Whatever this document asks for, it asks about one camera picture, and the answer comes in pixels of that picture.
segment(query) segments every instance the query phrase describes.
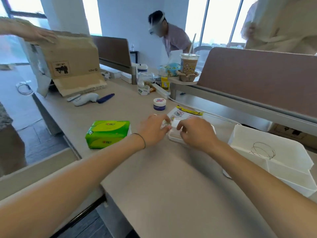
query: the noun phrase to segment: tissue package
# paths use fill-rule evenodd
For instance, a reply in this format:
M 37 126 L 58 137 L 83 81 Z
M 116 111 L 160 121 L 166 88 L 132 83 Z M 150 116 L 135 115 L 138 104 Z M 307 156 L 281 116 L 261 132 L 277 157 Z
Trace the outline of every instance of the tissue package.
M 180 70 L 180 65 L 178 63 L 169 63 L 158 68 L 158 75 L 162 77 L 178 76 L 176 73 L 177 70 Z
M 129 121 L 99 120 L 88 130 L 85 138 L 89 148 L 105 148 L 131 133 Z

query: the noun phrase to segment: white wall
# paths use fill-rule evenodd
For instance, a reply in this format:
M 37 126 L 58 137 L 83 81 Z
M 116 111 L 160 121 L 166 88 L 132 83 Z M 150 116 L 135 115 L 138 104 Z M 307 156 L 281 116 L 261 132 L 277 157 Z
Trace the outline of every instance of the white wall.
M 183 29 L 189 0 L 98 0 L 103 36 L 126 38 L 139 51 L 139 63 L 157 67 L 167 55 L 160 38 L 148 32 L 150 13 L 165 12 L 168 22 Z
M 89 34 L 82 0 L 41 0 L 50 28 Z

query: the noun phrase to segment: small round jar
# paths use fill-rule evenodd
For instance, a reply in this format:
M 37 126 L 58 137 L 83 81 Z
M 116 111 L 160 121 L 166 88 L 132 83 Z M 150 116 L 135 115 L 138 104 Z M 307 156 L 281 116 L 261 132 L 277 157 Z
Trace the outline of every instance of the small round jar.
M 163 111 L 166 108 L 166 100 L 164 98 L 155 98 L 153 102 L 153 108 L 157 111 Z

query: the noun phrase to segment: green tissue pack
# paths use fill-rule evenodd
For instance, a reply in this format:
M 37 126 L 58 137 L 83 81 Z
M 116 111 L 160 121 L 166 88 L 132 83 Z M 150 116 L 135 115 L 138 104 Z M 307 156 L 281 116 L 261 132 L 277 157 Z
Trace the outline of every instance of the green tissue pack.
M 85 138 L 89 148 L 105 148 L 131 134 L 130 121 L 98 120 Z

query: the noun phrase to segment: brown partition panel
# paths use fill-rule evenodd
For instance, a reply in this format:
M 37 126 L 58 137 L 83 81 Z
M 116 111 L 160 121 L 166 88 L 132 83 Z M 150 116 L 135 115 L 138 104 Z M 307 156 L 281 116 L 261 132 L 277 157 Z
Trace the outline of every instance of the brown partition panel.
M 317 117 L 317 56 L 215 47 L 197 85 Z
M 98 48 L 99 58 L 131 66 L 128 40 L 125 38 L 92 36 L 93 42 Z

